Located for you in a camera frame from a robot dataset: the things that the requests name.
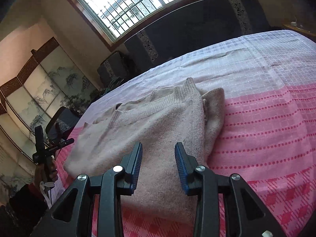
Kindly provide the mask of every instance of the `folded sweater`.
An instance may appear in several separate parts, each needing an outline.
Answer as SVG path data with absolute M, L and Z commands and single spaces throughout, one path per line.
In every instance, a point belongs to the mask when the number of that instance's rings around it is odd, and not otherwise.
M 64 168 L 73 177 L 100 175 L 118 165 L 140 141 L 143 160 L 137 189 L 131 197 L 122 196 L 122 204 L 192 223 L 196 197 L 181 190 L 174 146 L 182 142 L 187 154 L 207 166 L 223 122 L 224 90 L 201 95 L 188 78 L 182 86 L 154 90 L 140 100 L 117 104 L 92 124 L 86 123 Z

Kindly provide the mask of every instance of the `red cuff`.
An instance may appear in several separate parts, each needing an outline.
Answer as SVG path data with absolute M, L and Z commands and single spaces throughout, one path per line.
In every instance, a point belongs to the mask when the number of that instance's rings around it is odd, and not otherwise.
M 33 183 L 30 183 L 28 185 L 28 189 L 30 191 L 31 194 L 33 194 L 35 197 L 37 197 L 38 199 L 40 199 L 41 201 L 45 201 L 44 196 L 42 195 L 42 193 L 34 186 Z

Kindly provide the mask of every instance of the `bed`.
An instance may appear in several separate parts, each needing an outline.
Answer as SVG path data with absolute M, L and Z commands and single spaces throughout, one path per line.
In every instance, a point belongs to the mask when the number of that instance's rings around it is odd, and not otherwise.
M 210 169 L 242 175 L 287 236 L 297 236 L 316 207 L 316 44 L 296 32 L 242 36 L 157 66 L 94 102 L 69 138 L 76 140 L 83 124 L 110 106 L 180 85 L 187 77 L 198 88 L 225 90 L 225 123 L 208 159 Z M 63 170 L 72 146 L 56 159 L 53 201 L 72 182 Z M 122 215 L 125 237 L 192 236 L 192 226 L 179 222 L 128 208 Z M 224 236 L 222 203 L 220 217 Z

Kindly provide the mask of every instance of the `hand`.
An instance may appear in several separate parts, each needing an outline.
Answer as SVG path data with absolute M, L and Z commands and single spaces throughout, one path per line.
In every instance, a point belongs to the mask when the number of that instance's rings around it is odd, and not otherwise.
M 52 173 L 49 175 L 49 177 L 52 179 L 53 182 L 56 182 L 58 180 L 58 175 L 55 160 L 53 160 L 50 170 L 52 171 Z M 40 189 L 40 182 L 43 180 L 42 174 L 44 173 L 44 164 L 37 165 L 35 168 L 33 184 L 38 190 Z

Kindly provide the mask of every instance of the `silver bolt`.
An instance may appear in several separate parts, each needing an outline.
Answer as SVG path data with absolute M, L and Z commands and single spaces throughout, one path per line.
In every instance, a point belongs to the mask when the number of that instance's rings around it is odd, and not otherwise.
M 235 181 L 238 181 L 238 180 L 240 180 L 240 175 L 232 174 L 232 179 L 235 180 Z
M 113 171 L 114 172 L 121 172 L 123 170 L 123 167 L 122 166 L 115 166 L 114 168 L 113 168 Z
M 205 170 L 205 166 L 198 165 L 195 169 L 199 172 L 203 172 Z
M 273 237 L 273 234 L 272 234 L 270 231 L 265 231 L 265 232 L 262 234 L 262 237 Z
M 78 177 L 77 177 L 77 179 L 79 181 L 84 181 L 84 180 L 86 180 L 86 178 L 87 178 L 87 176 L 85 174 L 78 175 Z

